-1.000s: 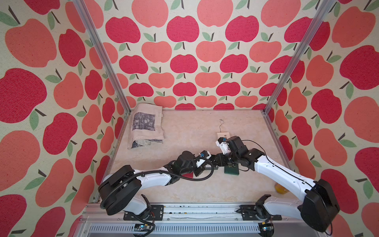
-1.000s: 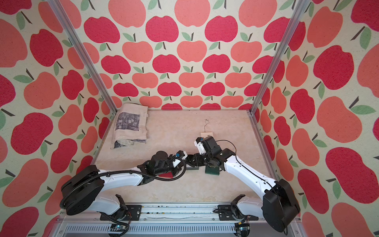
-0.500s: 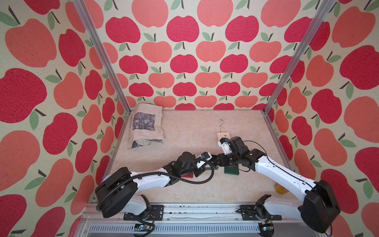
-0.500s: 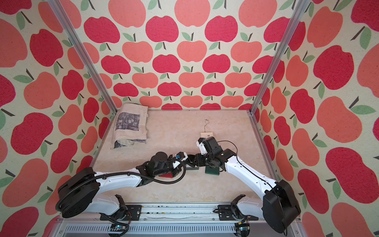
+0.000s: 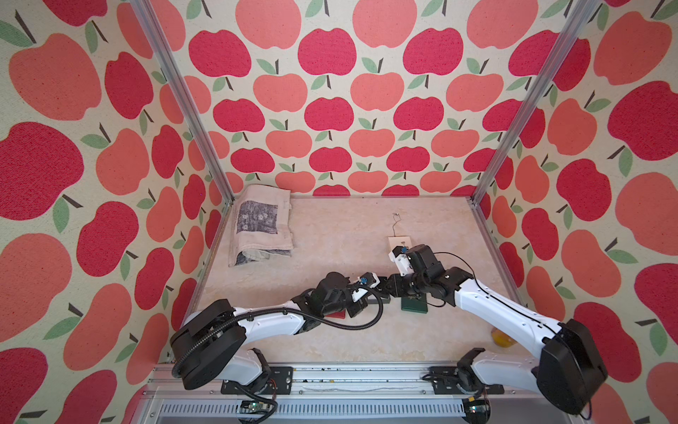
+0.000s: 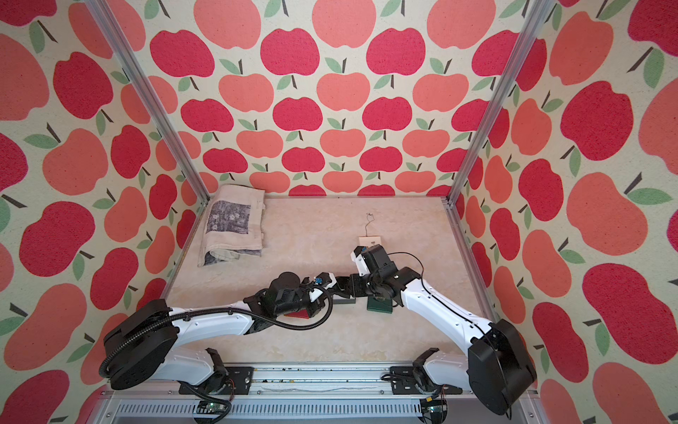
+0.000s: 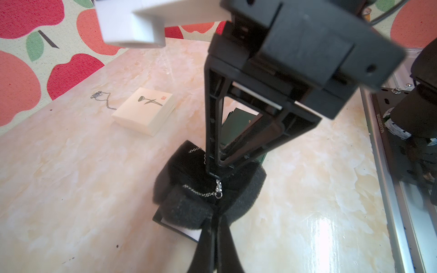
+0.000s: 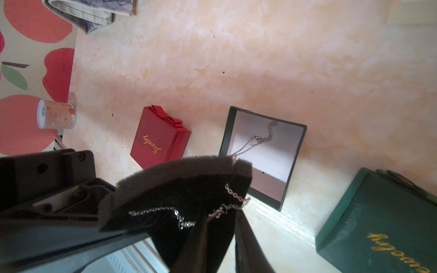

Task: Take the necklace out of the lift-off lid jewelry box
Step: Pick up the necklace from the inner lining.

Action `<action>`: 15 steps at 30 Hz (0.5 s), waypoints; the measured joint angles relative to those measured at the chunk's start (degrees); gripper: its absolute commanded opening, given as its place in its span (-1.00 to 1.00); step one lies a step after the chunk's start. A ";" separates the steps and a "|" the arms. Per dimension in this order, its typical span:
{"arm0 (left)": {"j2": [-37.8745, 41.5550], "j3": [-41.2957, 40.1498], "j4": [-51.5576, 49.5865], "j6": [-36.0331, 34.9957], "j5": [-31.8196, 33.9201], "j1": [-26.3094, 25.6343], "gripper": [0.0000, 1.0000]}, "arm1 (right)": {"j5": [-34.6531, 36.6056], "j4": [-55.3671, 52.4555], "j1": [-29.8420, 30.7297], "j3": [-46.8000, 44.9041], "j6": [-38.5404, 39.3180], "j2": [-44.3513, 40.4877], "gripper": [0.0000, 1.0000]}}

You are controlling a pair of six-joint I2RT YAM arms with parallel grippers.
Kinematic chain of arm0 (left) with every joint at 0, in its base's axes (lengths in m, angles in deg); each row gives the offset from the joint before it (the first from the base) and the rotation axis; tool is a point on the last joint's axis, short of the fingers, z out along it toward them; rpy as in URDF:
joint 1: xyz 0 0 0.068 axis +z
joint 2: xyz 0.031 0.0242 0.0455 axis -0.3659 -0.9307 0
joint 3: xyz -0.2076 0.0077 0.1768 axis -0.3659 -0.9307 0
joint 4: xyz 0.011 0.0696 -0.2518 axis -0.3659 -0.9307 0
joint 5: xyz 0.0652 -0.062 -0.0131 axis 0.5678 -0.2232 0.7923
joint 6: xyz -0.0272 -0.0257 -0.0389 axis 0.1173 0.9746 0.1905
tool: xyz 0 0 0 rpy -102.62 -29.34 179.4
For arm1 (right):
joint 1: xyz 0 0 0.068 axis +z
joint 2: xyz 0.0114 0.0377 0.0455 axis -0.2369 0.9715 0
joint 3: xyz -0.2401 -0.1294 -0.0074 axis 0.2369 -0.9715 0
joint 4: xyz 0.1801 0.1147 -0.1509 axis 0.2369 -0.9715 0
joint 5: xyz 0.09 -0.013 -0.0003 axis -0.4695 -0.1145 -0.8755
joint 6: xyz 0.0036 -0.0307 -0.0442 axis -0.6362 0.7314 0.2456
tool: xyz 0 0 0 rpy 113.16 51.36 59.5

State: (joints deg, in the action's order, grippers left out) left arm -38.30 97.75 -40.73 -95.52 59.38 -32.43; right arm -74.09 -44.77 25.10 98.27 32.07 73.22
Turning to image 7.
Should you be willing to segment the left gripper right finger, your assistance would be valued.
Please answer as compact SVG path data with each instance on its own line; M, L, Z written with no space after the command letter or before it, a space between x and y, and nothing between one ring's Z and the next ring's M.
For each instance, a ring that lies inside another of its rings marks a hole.
M244 273L233 241L230 225L225 216L220 217L217 228L217 272Z

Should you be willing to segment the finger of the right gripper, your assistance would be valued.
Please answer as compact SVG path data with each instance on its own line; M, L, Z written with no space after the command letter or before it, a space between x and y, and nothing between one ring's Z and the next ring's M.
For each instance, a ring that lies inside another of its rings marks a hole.
M226 94L259 115L228 145L218 147L218 165L237 169L314 129L322 118L274 89L232 85Z
M217 70L221 61L208 56L205 67L206 170L215 178L225 171L219 166L223 101L227 93L227 78Z

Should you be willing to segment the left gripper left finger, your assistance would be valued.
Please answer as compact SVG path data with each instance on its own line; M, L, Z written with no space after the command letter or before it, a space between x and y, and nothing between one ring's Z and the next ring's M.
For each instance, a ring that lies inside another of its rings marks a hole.
M215 251L217 218L207 220L202 228L188 273L213 273L215 270Z

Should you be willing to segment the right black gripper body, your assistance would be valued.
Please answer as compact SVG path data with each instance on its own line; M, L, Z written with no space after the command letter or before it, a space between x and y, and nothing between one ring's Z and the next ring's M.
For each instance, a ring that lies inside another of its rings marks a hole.
M361 17L366 1L221 1L231 13L208 50L208 94L258 111L294 101L334 119L355 90L377 90L405 58Z

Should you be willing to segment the black foam jewelry insert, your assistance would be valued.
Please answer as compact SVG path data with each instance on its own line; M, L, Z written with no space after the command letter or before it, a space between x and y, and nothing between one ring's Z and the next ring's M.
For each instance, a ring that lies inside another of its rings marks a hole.
M198 230L213 216L224 215L233 223L255 204L266 179L259 162L216 179L207 174L205 161L205 152L185 141L157 176L152 201L167 222Z

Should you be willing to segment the cream lift-off box lid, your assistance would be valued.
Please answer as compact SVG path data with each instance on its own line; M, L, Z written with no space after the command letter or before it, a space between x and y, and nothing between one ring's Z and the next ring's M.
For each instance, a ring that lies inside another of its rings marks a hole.
M175 105L176 98L171 93L139 88L117 108L112 118L122 127L153 137Z

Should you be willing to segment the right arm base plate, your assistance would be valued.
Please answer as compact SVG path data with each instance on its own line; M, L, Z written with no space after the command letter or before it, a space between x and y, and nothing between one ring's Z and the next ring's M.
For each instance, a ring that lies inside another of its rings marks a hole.
M437 203L437 92L384 88L372 95L391 175L428 190Z

